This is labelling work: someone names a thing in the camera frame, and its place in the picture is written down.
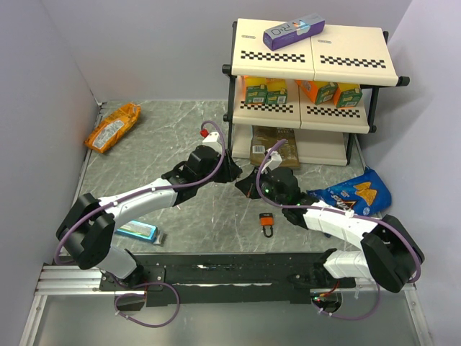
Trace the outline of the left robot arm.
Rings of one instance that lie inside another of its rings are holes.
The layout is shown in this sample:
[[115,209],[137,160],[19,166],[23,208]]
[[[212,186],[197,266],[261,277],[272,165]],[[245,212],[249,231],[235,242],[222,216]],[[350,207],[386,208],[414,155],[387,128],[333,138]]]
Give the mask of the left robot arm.
[[56,231],[57,250],[66,250],[80,269],[96,267],[116,277],[123,288],[135,289],[145,277],[143,266],[129,250],[112,245],[114,232],[140,216],[190,200],[210,182],[234,182],[241,172],[228,150],[200,145],[187,160],[143,187],[106,198],[83,194]]

